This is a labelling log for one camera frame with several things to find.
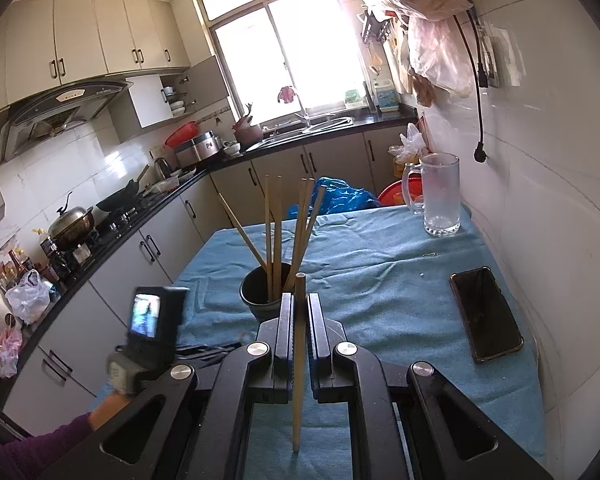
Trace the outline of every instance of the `range hood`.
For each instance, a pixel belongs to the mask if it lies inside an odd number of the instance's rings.
[[[0,130],[0,163],[88,123],[129,86],[125,81],[83,81],[55,88],[11,107],[7,122]]]

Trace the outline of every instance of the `blue plastic bag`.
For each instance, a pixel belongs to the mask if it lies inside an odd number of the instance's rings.
[[[311,207],[314,208],[315,199],[318,196],[320,186],[326,186],[324,198],[320,204],[318,214],[326,215],[330,213],[344,213],[347,211],[359,211],[361,209],[373,209],[380,207],[378,199],[366,189],[356,189],[351,187],[344,180],[337,178],[321,177],[314,185],[314,192],[311,194]],[[298,204],[289,208],[289,219],[298,218]]]

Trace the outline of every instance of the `black cable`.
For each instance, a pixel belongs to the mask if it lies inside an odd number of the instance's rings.
[[[474,16],[471,14],[471,10],[475,11],[475,7],[472,7],[470,10],[466,12],[466,15],[469,17],[469,22],[471,23],[471,28],[474,30],[475,37],[475,48],[478,53],[478,85],[480,88],[489,88],[489,81],[487,79],[487,73],[484,69],[484,65],[482,64],[482,45],[480,44],[480,38],[478,37],[478,30],[475,28]]]
[[[480,85],[478,83],[478,74],[475,71],[474,65],[474,56],[471,54],[471,49],[469,48],[469,44],[466,41],[464,36],[464,32],[462,31],[462,27],[460,26],[460,22],[458,18],[454,15],[454,20],[456,20],[456,25],[458,26],[458,30],[460,31],[460,35],[462,36],[462,41],[464,41],[464,46],[466,48],[466,52],[469,55],[469,60],[471,61],[471,72],[474,74],[475,81],[475,95],[478,99],[478,120],[480,122],[480,142],[476,146],[474,151],[474,159],[476,162],[484,162],[487,160],[487,154],[484,153],[484,128],[482,127],[482,104],[480,102]]]

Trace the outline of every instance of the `purple sleeve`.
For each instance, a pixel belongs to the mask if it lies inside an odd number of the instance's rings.
[[[0,446],[0,464],[18,480],[35,480],[90,434],[88,414],[81,415],[52,433]]]

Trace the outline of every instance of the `glass mug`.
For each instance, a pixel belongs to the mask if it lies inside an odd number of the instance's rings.
[[[414,214],[422,214],[422,177],[420,164],[405,164],[402,172],[402,198]]]
[[[451,153],[429,153],[420,159],[424,229],[451,236],[460,228],[460,160]]]

